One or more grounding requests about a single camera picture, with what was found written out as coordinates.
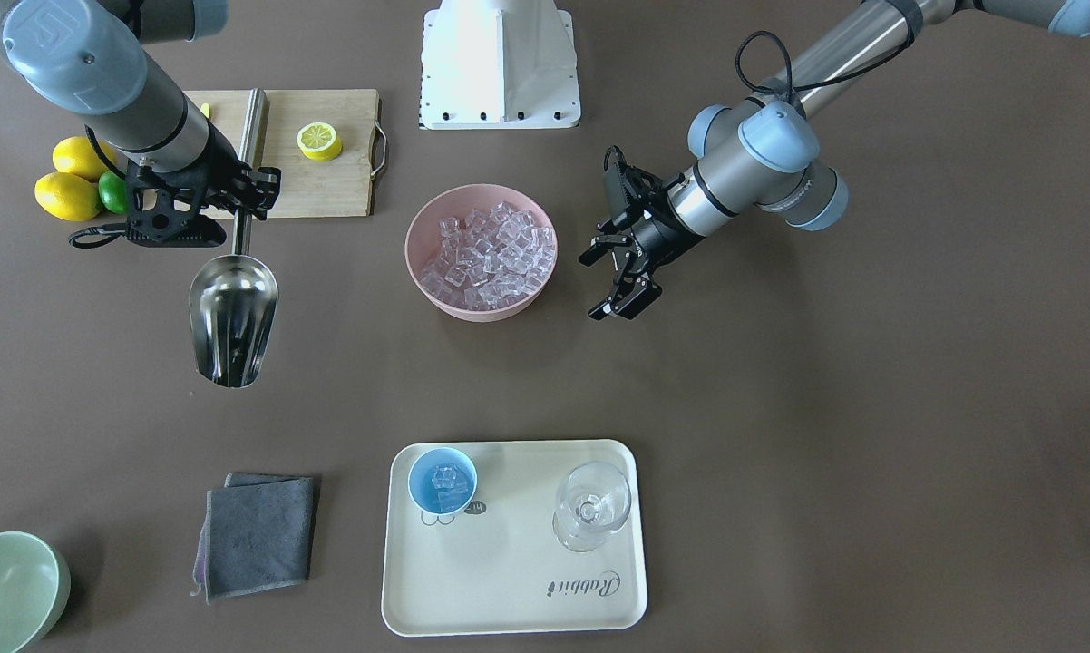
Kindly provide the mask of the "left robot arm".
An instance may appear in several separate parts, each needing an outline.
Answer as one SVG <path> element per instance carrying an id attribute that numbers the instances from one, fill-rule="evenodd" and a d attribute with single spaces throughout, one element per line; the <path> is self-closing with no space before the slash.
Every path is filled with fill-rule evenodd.
<path id="1" fill-rule="evenodd" d="M 579 263 L 614 261 L 608 297 L 591 319 L 635 318 L 661 297 L 654 273 L 740 211 L 756 207 L 806 231 L 829 228 L 849 203 L 846 181 L 819 160 L 810 119 L 856 78 L 915 45 L 928 25 L 959 11 L 984 12 L 1054 34 L 1090 36 L 1090 1 L 863 1 L 783 69 L 748 84 L 743 102 L 715 104 L 687 130 L 694 164 L 669 178 L 641 170 L 611 146 L 603 160 L 608 217 Z"/>

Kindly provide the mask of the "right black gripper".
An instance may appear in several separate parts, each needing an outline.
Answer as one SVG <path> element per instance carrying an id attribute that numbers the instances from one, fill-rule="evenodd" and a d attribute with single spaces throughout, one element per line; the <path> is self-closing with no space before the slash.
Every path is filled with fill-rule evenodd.
<path id="1" fill-rule="evenodd" d="M 281 169 L 252 169 L 240 161 L 217 128 L 209 128 L 205 150 L 184 169 L 159 172 L 154 166 L 128 165 L 131 202 L 123 235 L 143 247 L 220 247 L 223 228 L 202 214 L 246 211 L 266 219 L 281 191 Z"/>

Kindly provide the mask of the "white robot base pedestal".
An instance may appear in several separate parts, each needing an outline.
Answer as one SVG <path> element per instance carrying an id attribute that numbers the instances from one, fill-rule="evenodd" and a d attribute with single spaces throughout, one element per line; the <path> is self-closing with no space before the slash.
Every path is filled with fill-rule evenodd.
<path id="1" fill-rule="evenodd" d="M 425 130 L 579 125 L 571 13 L 553 1 L 443 1 L 423 17 Z"/>

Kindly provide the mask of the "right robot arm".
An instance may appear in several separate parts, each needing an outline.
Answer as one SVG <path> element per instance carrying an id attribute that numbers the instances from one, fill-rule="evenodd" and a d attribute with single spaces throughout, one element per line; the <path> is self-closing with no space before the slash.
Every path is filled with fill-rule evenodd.
<path id="1" fill-rule="evenodd" d="M 162 66 L 148 43 L 201 40 L 229 20 L 226 1 L 0 1 L 0 58 L 47 101 L 128 158 L 122 223 L 70 235 L 78 249 L 218 247 L 206 207 L 265 219 L 281 173 L 254 169 Z"/>

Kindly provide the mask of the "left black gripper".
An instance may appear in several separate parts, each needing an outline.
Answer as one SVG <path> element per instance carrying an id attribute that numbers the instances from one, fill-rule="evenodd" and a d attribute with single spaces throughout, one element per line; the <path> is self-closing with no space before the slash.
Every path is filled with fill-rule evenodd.
<path id="1" fill-rule="evenodd" d="M 682 222 L 673 208 L 669 193 L 685 185 L 679 173 L 668 180 L 628 164 L 619 146 L 610 146 L 603 158 L 603 185 L 608 199 L 608 218 L 596 227 L 598 235 L 579 255 L 579 263 L 591 266 L 611 249 L 629 247 L 639 261 L 641 273 L 656 271 L 681 257 L 704 240 Z M 602 321 L 607 316 L 633 319 L 664 289 L 650 278 L 631 273 L 618 274 L 611 290 L 603 301 L 588 310 L 588 317 Z"/>

